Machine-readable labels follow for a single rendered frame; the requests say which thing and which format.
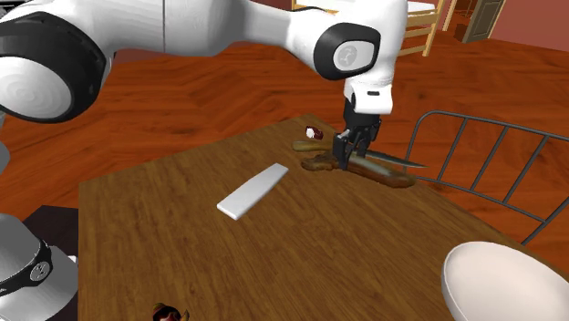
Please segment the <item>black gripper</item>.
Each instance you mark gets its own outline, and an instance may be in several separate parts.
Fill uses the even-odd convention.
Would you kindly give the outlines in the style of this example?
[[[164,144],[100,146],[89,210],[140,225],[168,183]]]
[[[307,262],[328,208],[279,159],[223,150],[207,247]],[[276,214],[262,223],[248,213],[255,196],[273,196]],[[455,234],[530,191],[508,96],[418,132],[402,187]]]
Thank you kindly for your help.
[[[357,150],[357,156],[366,156],[370,143],[377,137],[381,118],[379,115],[356,113],[354,104],[348,98],[345,98],[343,117],[346,129],[335,134],[332,153],[338,167],[345,171],[353,149]],[[350,139],[355,139],[354,146]]]

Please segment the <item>wooden handled silver knife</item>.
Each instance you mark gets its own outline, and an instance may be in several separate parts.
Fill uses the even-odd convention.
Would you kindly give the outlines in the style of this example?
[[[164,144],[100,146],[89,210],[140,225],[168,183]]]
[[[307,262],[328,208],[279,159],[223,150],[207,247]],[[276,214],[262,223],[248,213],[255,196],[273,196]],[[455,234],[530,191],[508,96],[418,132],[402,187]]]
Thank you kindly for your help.
[[[331,151],[332,144],[323,142],[320,140],[297,140],[292,143],[292,149],[295,151]],[[397,165],[405,166],[405,167],[412,167],[412,168],[426,168],[426,165],[422,165],[413,161],[403,160],[396,156],[392,156],[383,152],[375,151],[375,150],[367,150],[366,151],[367,158],[378,159],[390,163],[394,163]]]

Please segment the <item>brown wooden utensil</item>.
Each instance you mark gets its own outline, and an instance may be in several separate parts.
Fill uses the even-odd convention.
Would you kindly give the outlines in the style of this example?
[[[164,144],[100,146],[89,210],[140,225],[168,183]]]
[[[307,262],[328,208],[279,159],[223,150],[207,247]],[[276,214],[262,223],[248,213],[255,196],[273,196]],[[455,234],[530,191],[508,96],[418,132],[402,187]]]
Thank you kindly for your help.
[[[317,154],[312,158],[302,159],[301,166],[308,171],[340,170],[339,161],[330,151]],[[358,156],[352,156],[348,160],[346,171],[390,188],[408,188],[416,183],[414,175]]]

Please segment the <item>white flat rectangular bar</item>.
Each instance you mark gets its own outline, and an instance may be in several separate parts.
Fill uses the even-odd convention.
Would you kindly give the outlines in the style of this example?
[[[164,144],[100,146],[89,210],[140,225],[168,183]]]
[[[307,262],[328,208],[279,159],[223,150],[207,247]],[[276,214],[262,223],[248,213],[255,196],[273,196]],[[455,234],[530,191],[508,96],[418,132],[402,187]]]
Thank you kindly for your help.
[[[288,173],[288,169],[274,163],[217,203],[216,207],[235,221],[253,208]]]

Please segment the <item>brown wooden table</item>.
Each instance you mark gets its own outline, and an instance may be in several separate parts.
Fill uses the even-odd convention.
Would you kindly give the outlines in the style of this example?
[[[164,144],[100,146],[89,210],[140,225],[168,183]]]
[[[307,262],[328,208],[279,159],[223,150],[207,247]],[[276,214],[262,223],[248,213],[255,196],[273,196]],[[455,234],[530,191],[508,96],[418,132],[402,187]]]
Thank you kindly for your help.
[[[514,240],[419,183],[306,171],[312,115],[82,182],[78,321],[452,321],[454,246]],[[274,163],[288,173],[239,220],[217,203]]]

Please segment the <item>olive brown door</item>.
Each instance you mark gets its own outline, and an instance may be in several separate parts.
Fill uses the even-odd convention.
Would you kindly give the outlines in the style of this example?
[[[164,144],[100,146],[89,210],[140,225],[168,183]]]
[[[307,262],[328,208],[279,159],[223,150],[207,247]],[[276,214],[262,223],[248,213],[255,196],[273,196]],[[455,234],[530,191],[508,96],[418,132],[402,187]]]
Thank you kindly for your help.
[[[506,0],[477,0],[461,42],[468,44],[489,38],[505,2]]]

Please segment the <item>white bowl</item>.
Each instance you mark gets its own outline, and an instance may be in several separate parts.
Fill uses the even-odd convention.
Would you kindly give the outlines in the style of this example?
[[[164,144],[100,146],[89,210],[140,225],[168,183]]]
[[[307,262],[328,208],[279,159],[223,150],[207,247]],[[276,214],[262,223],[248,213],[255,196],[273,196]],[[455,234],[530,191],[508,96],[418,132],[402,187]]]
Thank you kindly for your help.
[[[497,243],[467,242],[449,251],[441,292],[455,321],[569,321],[569,282]]]

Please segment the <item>small brown red figure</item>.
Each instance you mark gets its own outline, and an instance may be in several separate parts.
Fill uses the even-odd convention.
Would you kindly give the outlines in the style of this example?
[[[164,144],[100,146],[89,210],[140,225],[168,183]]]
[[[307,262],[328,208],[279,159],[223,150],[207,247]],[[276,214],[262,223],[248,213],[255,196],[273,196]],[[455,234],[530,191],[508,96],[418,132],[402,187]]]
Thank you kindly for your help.
[[[157,303],[153,306],[152,321],[189,321],[189,313],[180,313],[175,307]]]

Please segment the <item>dark robot stand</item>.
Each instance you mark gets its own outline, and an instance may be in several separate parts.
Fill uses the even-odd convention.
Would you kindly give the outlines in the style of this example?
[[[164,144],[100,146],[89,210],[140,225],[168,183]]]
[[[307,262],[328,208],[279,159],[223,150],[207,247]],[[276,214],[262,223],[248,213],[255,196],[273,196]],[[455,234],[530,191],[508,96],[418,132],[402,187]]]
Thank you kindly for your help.
[[[59,248],[78,266],[78,209],[42,205],[23,220],[38,239]]]

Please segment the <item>grey metal frame chair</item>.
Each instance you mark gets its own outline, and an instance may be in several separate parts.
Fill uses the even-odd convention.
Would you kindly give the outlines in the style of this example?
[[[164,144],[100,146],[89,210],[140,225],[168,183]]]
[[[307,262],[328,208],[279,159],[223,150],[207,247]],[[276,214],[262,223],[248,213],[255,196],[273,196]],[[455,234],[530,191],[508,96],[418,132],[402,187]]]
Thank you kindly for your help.
[[[540,153],[543,150],[546,143],[550,139],[559,140],[559,141],[562,141],[565,143],[569,143],[569,137],[565,137],[562,135],[554,134],[552,132],[547,132],[547,131],[543,131],[543,130],[539,130],[539,129],[532,129],[532,128],[524,127],[524,126],[517,125],[517,124],[507,123],[507,122],[500,121],[500,120],[486,119],[486,118],[476,117],[476,116],[472,116],[472,115],[466,115],[466,114],[460,114],[460,113],[451,112],[451,111],[434,109],[434,110],[431,110],[431,111],[424,113],[416,121],[416,123],[414,125],[414,129],[413,129],[411,136],[410,136],[410,139],[409,139],[409,144],[408,144],[406,154],[405,154],[405,158],[404,158],[405,161],[408,161],[409,157],[411,156],[411,153],[412,153],[412,150],[414,147],[414,143],[415,143],[415,139],[417,138],[421,123],[423,122],[424,119],[426,119],[427,117],[429,117],[431,115],[444,115],[444,116],[450,116],[450,117],[458,118],[458,119],[461,119],[461,123],[460,123],[460,126],[459,126],[457,133],[455,134],[453,142],[450,145],[449,151],[447,152],[447,155],[444,159],[444,162],[442,163],[442,165],[440,167],[437,178],[433,179],[433,178],[429,178],[429,177],[419,176],[420,180],[436,183],[438,185],[443,185],[446,187],[450,187],[454,190],[458,190],[461,192],[467,192],[469,194],[475,195],[475,196],[480,197],[480,198],[487,200],[489,202],[499,204],[502,207],[505,207],[505,208],[512,210],[512,211],[515,211],[515,212],[518,212],[518,213],[520,213],[526,217],[529,217],[529,218],[537,221],[539,223],[538,226],[527,237],[525,237],[523,239],[523,241],[521,242],[521,245],[527,245],[530,241],[532,241],[544,228],[546,228],[569,205],[569,196],[567,196],[562,202],[560,202],[560,204],[546,218],[542,218],[536,214],[527,212],[527,211],[525,211],[525,210],[523,210],[517,206],[510,204],[511,197],[513,196],[514,192],[517,190],[518,186],[521,184],[525,175],[528,173],[530,168],[533,166],[533,164],[537,160],[537,157],[540,155]],[[484,160],[484,163],[481,165],[480,169],[478,170],[478,173],[477,173],[475,179],[473,180],[471,186],[469,188],[466,188],[466,187],[462,187],[462,186],[459,186],[459,185],[454,184],[454,183],[444,181],[443,176],[444,176],[444,173],[445,173],[445,171],[446,171],[446,169],[450,163],[450,160],[454,154],[454,151],[456,150],[456,148],[460,142],[460,139],[462,137],[464,130],[466,129],[467,125],[473,121],[479,121],[479,122],[483,122],[483,123],[488,123],[488,124],[500,126],[502,128],[502,130],[501,130],[498,138],[493,143],[490,152],[488,153],[488,155],[486,156],[486,158]],[[492,198],[491,196],[484,194],[482,192],[478,192],[476,190],[476,187],[477,187],[478,183],[480,182],[483,174],[486,172],[486,170],[487,170],[488,166],[490,165],[495,153],[500,148],[502,141],[504,140],[506,134],[508,133],[508,131],[510,129],[516,129],[516,130],[528,132],[528,133],[531,133],[534,135],[538,135],[541,137],[541,139],[540,139],[540,142],[538,143],[538,145],[535,147],[533,153],[531,154],[531,157],[528,159],[528,161],[526,161],[522,170],[517,175],[514,183],[511,185],[511,187],[509,188],[509,190],[507,191],[507,193],[505,194],[503,199],[499,200],[496,198]]]

